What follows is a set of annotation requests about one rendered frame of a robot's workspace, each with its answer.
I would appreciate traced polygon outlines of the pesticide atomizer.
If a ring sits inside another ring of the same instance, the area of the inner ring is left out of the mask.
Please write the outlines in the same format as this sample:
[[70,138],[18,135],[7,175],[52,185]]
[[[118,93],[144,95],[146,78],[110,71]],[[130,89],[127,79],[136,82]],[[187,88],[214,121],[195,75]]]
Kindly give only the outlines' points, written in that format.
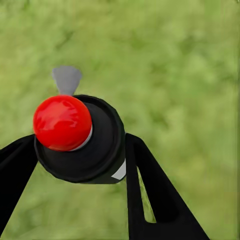
[[91,95],[74,95],[83,76],[74,66],[54,67],[60,95],[36,109],[32,127],[38,161],[73,184],[118,184],[126,174],[126,131],[117,110]]

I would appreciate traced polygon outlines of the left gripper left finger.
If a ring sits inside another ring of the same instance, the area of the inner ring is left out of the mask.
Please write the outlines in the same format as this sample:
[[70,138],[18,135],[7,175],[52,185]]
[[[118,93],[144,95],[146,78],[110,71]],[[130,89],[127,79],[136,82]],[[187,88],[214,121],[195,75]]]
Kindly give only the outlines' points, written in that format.
[[31,134],[0,149],[0,237],[38,163]]

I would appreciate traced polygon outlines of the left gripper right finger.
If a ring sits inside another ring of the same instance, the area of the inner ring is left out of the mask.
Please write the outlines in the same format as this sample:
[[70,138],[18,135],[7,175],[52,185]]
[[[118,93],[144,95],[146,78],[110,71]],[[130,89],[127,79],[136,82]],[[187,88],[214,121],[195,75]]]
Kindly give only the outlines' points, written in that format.
[[[129,240],[210,240],[146,143],[125,134]],[[147,222],[137,167],[156,223]]]

